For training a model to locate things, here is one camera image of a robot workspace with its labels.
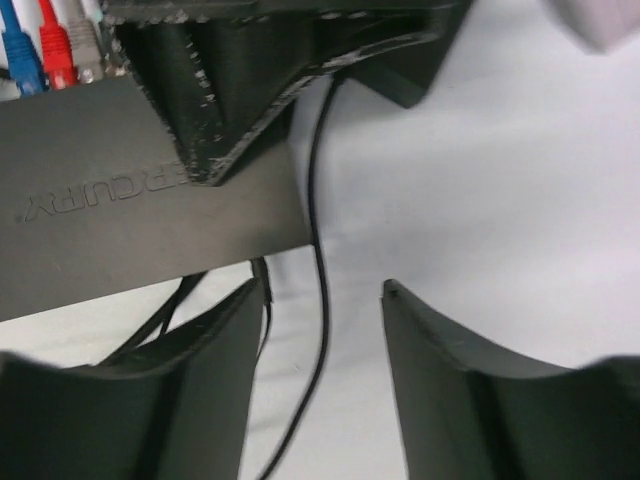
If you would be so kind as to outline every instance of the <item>white surface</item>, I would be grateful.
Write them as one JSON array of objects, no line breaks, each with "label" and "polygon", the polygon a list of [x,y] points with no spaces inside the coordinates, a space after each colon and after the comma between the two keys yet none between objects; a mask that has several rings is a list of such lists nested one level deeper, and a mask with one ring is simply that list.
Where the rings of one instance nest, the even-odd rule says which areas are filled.
[{"label": "white surface", "polygon": [[[300,178],[327,82],[304,95]],[[535,0],[481,1],[437,88],[401,110],[348,83],[319,194],[335,329],[326,376],[276,480],[405,477],[378,297],[395,277],[516,351],[565,366],[640,353],[640,43],[585,55]],[[311,251],[270,259],[275,326],[259,366],[243,479],[270,456],[314,361]],[[248,277],[214,272],[181,311]],[[0,348],[97,361],[175,288],[0,324]]]}]

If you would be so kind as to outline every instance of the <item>blurry gray object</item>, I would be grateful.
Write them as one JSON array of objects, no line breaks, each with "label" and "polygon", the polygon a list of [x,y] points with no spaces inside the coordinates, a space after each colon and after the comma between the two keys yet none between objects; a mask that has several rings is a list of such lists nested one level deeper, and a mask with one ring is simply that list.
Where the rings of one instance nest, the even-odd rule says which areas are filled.
[{"label": "blurry gray object", "polygon": [[598,53],[638,32],[638,0],[546,0],[558,19]]}]

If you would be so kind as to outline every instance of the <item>red connector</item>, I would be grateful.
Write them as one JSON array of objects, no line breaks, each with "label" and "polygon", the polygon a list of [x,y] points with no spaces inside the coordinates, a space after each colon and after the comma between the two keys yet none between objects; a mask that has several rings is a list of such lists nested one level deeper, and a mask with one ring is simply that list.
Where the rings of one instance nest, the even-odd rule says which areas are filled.
[{"label": "red connector", "polygon": [[67,31],[58,24],[56,13],[50,0],[38,0],[44,24],[40,27],[40,43],[44,71],[49,76],[50,87],[54,90],[77,85],[78,73],[73,66],[71,44]]}]

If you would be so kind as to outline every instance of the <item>brand name lettering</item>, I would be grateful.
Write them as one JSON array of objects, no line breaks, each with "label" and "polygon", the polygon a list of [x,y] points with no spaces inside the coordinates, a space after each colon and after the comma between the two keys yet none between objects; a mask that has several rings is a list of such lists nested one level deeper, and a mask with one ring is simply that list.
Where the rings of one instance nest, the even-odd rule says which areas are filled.
[{"label": "brand name lettering", "polygon": [[184,166],[180,162],[165,163],[31,195],[26,213],[20,215],[19,220],[22,223],[33,222],[42,216],[127,200],[144,192],[157,192],[188,183]]}]

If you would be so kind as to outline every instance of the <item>blue connector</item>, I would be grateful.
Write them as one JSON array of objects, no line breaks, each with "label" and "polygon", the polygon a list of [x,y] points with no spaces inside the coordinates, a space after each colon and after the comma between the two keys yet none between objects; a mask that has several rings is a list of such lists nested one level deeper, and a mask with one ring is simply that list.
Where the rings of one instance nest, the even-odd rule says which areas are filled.
[{"label": "blue connector", "polygon": [[2,41],[7,52],[9,75],[23,97],[47,91],[47,80],[31,37],[20,29],[11,0],[0,0],[5,31]]}]

